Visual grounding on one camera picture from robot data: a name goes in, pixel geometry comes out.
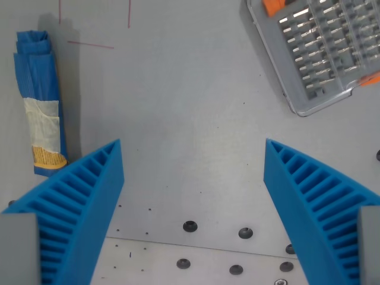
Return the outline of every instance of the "metal bolt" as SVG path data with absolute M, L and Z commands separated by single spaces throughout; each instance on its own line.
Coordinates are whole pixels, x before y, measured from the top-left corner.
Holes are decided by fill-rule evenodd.
M 186 258 L 181 258 L 180 260 L 177 261 L 177 267 L 179 269 L 187 269 L 191 265 L 190 260 Z
M 274 285 L 287 285 L 287 281 L 285 279 L 278 279 Z
M 192 233 L 198 229 L 198 225 L 194 221 L 187 221 L 183 224 L 183 229 L 188 233 Z
M 236 264 L 236 265 L 232 265 L 230 267 L 230 273 L 232 275 L 240 275 L 243 273 L 243 267 L 241 267 L 240 265 Z
M 239 230 L 239 237 L 242 239 L 249 239 L 253 235 L 254 232 L 248 227 L 244 227 L 243 229 Z
M 293 248 L 292 244 L 288 245 L 286 247 L 285 251 L 286 251 L 287 254 L 295 254 L 295 249 Z
M 289 272 L 289 271 L 293 270 L 293 268 L 294 268 L 293 263 L 288 262 L 288 261 L 283 262 L 283 263 L 281 263 L 281 265 L 280 265 L 280 270 L 281 270 L 282 272 Z

